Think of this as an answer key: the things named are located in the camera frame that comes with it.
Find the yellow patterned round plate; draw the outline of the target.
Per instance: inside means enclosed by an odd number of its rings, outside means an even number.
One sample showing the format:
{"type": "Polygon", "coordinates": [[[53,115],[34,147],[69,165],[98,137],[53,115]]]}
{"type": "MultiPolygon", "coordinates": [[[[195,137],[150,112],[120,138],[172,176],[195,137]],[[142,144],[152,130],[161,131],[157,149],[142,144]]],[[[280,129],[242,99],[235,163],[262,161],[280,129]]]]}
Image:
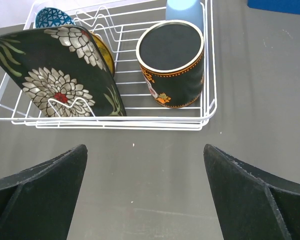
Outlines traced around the yellow patterned round plate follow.
{"type": "Polygon", "coordinates": [[[103,42],[103,40],[96,34],[94,34],[92,31],[90,32],[99,51],[101,52],[112,76],[115,76],[115,62],[113,59],[113,56],[111,54],[111,51],[109,50],[109,48],[107,47],[107,45],[103,42]]]}

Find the black floral square plate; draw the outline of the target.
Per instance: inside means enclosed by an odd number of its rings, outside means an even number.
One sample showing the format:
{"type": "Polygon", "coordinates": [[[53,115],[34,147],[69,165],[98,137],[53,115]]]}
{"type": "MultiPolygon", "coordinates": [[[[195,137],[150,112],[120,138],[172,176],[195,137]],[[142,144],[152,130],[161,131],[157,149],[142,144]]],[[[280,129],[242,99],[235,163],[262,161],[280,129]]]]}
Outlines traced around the black floral square plate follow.
{"type": "Polygon", "coordinates": [[[126,115],[114,76],[82,26],[0,35],[0,66],[46,117],[126,115]]]}

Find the blue triangle pattern bowl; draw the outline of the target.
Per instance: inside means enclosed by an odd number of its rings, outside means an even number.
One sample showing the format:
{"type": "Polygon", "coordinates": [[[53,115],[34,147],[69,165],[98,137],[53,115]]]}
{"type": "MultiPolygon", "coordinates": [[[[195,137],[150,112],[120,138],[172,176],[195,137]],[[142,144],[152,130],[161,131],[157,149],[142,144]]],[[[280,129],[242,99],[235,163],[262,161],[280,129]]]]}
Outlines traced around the blue triangle pattern bowl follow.
{"type": "Polygon", "coordinates": [[[36,28],[48,28],[75,25],[75,22],[64,11],[54,7],[45,7],[37,13],[34,25],[36,28]]]}

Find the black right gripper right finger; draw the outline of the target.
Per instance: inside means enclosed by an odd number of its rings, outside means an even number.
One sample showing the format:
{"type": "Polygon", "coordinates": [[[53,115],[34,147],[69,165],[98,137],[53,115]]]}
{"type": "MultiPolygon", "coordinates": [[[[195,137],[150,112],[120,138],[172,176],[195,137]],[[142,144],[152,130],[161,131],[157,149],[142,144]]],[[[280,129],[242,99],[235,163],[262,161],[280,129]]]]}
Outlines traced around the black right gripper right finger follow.
{"type": "Polygon", "coordinates": [[[300,184],[206,144],[206,174],[225,240],[300,240],[300,184]]]}

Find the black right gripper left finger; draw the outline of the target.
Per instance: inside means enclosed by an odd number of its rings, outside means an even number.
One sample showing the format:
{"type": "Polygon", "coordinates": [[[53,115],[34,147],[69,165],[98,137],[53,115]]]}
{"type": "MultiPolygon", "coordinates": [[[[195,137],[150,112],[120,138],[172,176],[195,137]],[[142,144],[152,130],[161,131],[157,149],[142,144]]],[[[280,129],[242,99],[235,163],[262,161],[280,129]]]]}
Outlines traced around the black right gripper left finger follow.
{"type": "Polygon", "coordinates": [[[0,240],[65,240],[86,170],[84,144],[0,178],[0,240]]]}

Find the light blue cup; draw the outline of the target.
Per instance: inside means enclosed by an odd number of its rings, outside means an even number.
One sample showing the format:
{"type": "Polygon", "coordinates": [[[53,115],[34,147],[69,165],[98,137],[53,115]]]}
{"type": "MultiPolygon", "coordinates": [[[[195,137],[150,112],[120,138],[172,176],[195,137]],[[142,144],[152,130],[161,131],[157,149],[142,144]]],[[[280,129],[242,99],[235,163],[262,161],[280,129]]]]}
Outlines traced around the light blue cup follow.
{"type": "Polygon", "coordinates": [[[187,21],[204,31],[204,13],[200,0],[167,0],[165,19],[187,21]]]}

